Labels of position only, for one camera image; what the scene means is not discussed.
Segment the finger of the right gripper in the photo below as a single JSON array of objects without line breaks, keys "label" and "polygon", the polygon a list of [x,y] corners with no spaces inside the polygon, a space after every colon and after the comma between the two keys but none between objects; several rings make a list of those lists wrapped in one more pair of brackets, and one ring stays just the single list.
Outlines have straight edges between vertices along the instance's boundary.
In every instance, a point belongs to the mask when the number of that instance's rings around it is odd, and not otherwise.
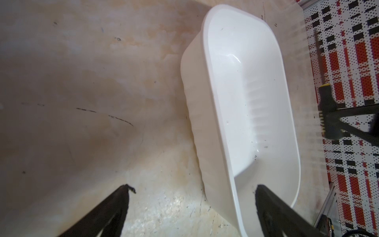
[{"label": "finger of the right gripper", "polygon": [[378,104],[345,109],[325,109],[324,138],[340,140],[346,132],[366,141],[372,146],[378,146]]}]

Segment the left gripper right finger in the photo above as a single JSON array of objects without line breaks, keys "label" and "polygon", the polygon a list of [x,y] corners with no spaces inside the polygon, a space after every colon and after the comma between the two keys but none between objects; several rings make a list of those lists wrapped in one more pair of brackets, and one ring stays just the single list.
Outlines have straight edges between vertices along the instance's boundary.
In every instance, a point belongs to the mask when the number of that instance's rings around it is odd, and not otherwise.
[{"label": "left gripper right finger", "polygon": [[255,192],[259,222],[265,237],[323,237],[265,185]]}]

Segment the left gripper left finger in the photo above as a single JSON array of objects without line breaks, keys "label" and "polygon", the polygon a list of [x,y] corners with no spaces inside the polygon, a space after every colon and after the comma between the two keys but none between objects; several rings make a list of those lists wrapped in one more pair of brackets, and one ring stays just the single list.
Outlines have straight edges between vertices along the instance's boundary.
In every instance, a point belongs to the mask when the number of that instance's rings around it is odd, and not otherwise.
[{"label": "left gripper left finger", "polygon": [[129,209],[129,193],[136,190],[125,184],[117,188],[61,237],[120,237]]}]

